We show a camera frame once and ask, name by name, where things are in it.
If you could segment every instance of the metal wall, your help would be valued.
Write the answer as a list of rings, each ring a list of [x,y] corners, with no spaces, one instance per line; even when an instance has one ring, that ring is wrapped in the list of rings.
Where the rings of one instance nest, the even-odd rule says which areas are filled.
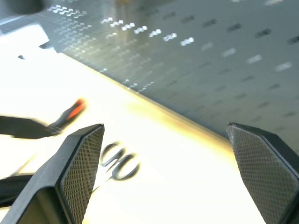
[[[299,152],[297,0],[56,0],[57,51],[226,136],[260,127]]]

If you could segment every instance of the textured gripper pad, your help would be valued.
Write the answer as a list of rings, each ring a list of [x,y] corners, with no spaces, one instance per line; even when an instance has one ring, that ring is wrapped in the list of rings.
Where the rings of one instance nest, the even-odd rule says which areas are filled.
[[[278,224],[298,193],[296,176],[258,135],[229,126],[242,180],[267,224]]]
[[[93,190],[102,145],[102,128],[90,133],[81,142],[61,181],[75,224],[82,224]]]

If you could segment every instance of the white table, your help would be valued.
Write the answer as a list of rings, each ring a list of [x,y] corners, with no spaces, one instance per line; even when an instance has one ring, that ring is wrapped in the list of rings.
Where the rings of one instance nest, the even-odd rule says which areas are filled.
[[[142,167],[131,180],[103,184],[90,200],[85,223],[264,223],[226,140],[63,54],[46,52],[1,61],[0,114],[51,123],[79,97],[88,110],[58,137],[0,136],[0,178],[38,153],[22,170],[35,172],[68,134],[104,123],[102,147],[122,140],[138,153]],[[0,219],[6,212],[0,211]]]

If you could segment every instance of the black scissors handle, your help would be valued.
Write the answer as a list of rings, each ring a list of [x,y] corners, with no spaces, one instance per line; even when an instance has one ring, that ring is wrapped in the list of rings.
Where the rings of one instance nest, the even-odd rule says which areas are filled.
[[[119,173],[121,171],[121,169],[131,160],[135,158],[135,155],[134,154],[129,154],[129,155],[126,155],[124,156],[120,162],[117,164],[117,166],[113,169],[112,171],[112,178],[116,181],[124,181],[124,180],[127,180],[127,179],[130,179],[132,178],[133,176],[135,176],[137,174],[137,172],[139,171],[140,169],[140,164],[137,164],[136,167],[131,170],[130,173],[128,173],[127,175],[123,176],[123,177],[119,177]]]
[[[119,146],[120,142],[114,142],[111,143],[109,145],[107,145],[104,150],[102,151],[102,155],[100,157],[100,164],[104,167],[106,167],[108,164],[110,164],[112,161],[114,160],[119,160],[124,154],[125,154],[125,148],[121,148],[120,151],[118,151],[114,156],[112,156],[109,160],[107,160],[106,162],[103,162],[103,158],[105,157],[105,155],[114,147]]]
[[[79,99],[49,126],[34,119],[0,116],[0,134],[12,135],[19,139],[41,139],[59,135],[85,109],[85,101]]]

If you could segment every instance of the scissors handle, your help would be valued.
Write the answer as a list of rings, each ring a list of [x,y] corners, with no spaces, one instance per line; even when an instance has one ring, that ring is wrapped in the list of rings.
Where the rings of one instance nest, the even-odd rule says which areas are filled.
[[[119,160],[124,154],[125,154],[125,148],[122,148],[118,153],[116,153],[114,156],[112,156],[109,160],[106,162],[103,162],[103,158],[105,155],[114,147],[119,146],[119,142],[114,142],[109,145],[107,145],[104,150],[102,151],[102,156],[100,157],[100,164],[104,167],[106,167],[108,164],[110,164],[114,160]]]
[[[119,172],[121,171],[121,169],[131,160],[135,157],[135,155],[133,154],[129,154],[124,156],[120,162],[117,164],[117,166],[113,169],[112,171],[112,178],[116,181],[124,181],[127,179],[132,178],[133,176],[135,176],[137,174],[137,172],[140,169],[140,164],[137,164],[136,167],[127,175],[123,176],[123,177],[119,177]]]
[[[64,111],[57,121],[50,124],[48,128],[53,128],[56,133],[56,129],[64,129],[71,122],[73,122],[84,110],[86,109],[86,103],[83,99],[78,99],[73,106]]]

